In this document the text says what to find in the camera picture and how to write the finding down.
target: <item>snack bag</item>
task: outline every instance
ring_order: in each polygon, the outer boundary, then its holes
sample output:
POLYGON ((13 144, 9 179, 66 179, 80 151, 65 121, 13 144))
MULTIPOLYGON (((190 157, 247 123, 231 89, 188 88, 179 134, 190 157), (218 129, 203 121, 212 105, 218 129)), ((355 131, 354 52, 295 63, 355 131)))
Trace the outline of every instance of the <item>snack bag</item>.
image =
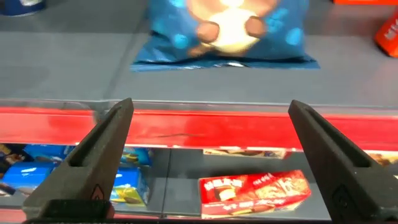
POLYGON ((150 0, 152 36, 133 71, 317 68, 304 51, 308 0, 150 0))

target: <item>snack box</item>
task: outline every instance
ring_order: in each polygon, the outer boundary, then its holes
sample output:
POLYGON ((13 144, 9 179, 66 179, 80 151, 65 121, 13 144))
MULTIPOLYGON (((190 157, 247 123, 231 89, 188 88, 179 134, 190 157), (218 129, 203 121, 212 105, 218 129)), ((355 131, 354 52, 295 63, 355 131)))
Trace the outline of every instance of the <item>snack box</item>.
POLYGON ((125 147, 120 159, 121 166, 151 166, 152 149, 146 147, 125 147))
POLYGON ((149 187, 141 170, 137 167, 120 167, 114 180, 110 201, 146 206, 148 197, 149 187))
POLYGON ((29 144, 24 151, 37 162, 61 163, 74 148, 75 146, 29 144))
POLYGON ((333 0, 335 4, 398 5, 397 0, 333 0))
POLYGON ((292 154, 291 152, 287 152, 285 149, 275 150, 275 151, 204 149, 203 153, 206 155, 244 156, 244 157, 258 157, 265 159, 286 159, 292 154))
POLYGON ((0 179, 16 162, 32 162, 33 158, 23 151, 23 144, 0 144, 0 179))
POLYGON ((17 162, 4 174, 2 182, 30 195, 56 168, 53 162, 17 162))
POLYGON ((388 56, 398 57, 398 9, 378 30, 374 41, 388 56))
POLYGON ((311 195, 300 170, 199 179, 202 218, 295 210, 311 195))

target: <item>cartoon character on bag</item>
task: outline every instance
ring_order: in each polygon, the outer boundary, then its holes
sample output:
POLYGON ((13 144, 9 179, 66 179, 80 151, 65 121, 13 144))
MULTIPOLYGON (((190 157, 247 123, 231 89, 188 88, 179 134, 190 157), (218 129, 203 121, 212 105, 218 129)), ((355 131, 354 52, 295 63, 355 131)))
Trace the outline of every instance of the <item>cartoon character on bag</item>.
POLYGON ((189 13, 199 21, 196 34, 201 42, 188 51, 199 57, 209 51, 240 57, 267 33, 263 17, 278 0, 187 0, 189 13))

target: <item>product packaging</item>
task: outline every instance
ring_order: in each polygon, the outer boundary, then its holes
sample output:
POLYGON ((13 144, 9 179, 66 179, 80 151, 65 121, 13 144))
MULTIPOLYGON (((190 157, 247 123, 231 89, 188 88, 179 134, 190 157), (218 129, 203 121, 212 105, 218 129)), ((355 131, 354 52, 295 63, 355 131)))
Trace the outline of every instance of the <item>product packaging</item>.
POLYGON ((0 16, 27 16, 46 7, 46 0, 1 0, 0 16))
POLYGON ((304 50, 308 0, 150 0, 135 72, 222 66, 318 68, 304 50))
POLYGON ((333 0, 335 4, 398 5, 397 0, 333 0))
POLYGON ((110 201, 146 206, 149 187, 139 168, 120 167, 114 180, 110 201))
POLYGON ((4 183, 0 183, 0 197, 9 197, 11 195, 14 195, 14 193, 15 189, 4 183))
POLYGON ((202 218, 295 210, 311 195, 300 170, 199 180, 202 218))
POLYGON ((151 166, 153 152, 145 147, 125 147, 121 157, 121 166, 151 166))
POLYGON ((31 194, 56 168, 53 162, 17 162, 4 174, 2 182, 23 194, 31 194))
POLYGON ((388 56, 398 57, 398 9, 380 28, 374 40, 388 56))
POLYGON ((61 163, 74 148, 75 146, 29 144, 24 151, 37 162, 61 163))
POLYGON ((264 159, 286 159, 292 154, 285 149, 275 151, 204 149, 203 153, 206 155, 258 157, 264 159))
POLYGON ((398 153, 369 153, 369 156, 382 166, 398 163, 398 153))
POLYGON ((33 158, 23 151, 23 144, 0 144, 0 179, 16 162, 32 162, 33 158))
MULTIPOLYGON (((53 162, 18 162, 8 169, 2 182, 12 189, 30 195, 56 168, 53 162)), ((110 201, 146 206, 149 187, 139 168, 120 167, 115 176, 110 201)))

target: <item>chocolate wafer package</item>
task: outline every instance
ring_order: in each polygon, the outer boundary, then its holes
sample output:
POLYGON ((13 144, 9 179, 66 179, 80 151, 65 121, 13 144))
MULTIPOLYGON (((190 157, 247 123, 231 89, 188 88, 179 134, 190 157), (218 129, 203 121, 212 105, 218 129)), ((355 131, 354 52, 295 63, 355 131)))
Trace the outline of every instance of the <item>chocolate wafer package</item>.
POLYGON ((152 34, 133 71, 318 68, 304 50, 308 0, 150 0, 152 34))
POLYGON ((264 159, 286 159, 292 154, 292 152, 282 148, 273 151, 204 149, 203 153, 215 156, 257 157, 264 159))
POLYGON ((202 218, 295 210, 311 195, 300 170, 199 180, 202 218))

